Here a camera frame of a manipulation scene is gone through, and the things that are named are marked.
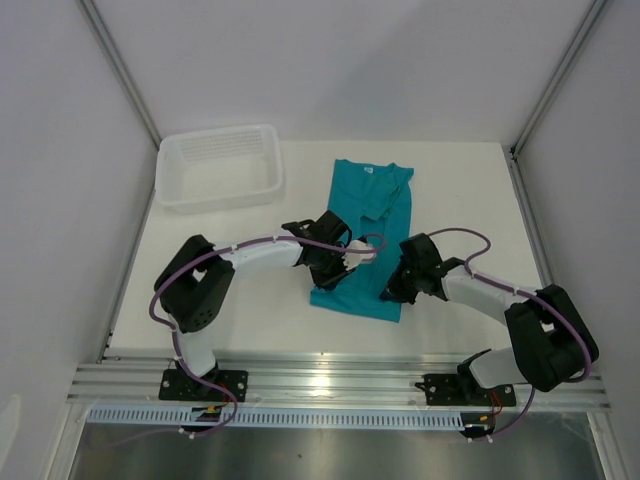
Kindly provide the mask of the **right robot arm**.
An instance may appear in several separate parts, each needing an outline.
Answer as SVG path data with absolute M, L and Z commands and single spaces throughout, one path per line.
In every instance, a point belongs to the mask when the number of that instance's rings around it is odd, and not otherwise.
M 443 259 L 431 238 L 420 233 L 400 243 L 399 264 L 380 298 L 413 304 L 425 294 L 464 305 L 504 325 L 510 345 L 479 352 L 457 367 L 458 395 L 479 403 L 494 387 L 528 384 L 549 392 L 586 379 L 599 348 L 569 294 L 549 284 L 531 290 L 492 278 L 471 265 L 484 249 L 463 260 Z

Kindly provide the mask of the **teal t-shirt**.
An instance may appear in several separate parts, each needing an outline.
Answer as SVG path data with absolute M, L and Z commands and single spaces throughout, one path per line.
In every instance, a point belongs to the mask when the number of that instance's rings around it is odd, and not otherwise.
M 328 209 L 352 230 L 353 237 L 378 233 L 386 247 L 371 264 L 359 266 L 332 291 L 313 288 L 310 304 L 340 313 L 393 323 L 401 319 L 402 306 L 383 301 L 383 292 L 394 273 L 409 237 L 412 216 L 410 182 L 414 170 L 395 163 L 385 166 L 338 159 L 334 163 Z

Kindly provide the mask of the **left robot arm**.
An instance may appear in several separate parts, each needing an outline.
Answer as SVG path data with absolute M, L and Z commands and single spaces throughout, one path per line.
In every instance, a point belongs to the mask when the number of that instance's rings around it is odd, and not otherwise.
M 176 357 L 186 370 L 182 388 L 197 400 L 216 390 L 211 324 L 235 280 L 268 268 L 304 266 L 316 287 L 331 291 L 354 271 L 346 256 L 360 245 L 331 211 L 226 247 L 201 234 L 189 237 L 155 281 L 149 307 L 152 319 L 172 332 Z

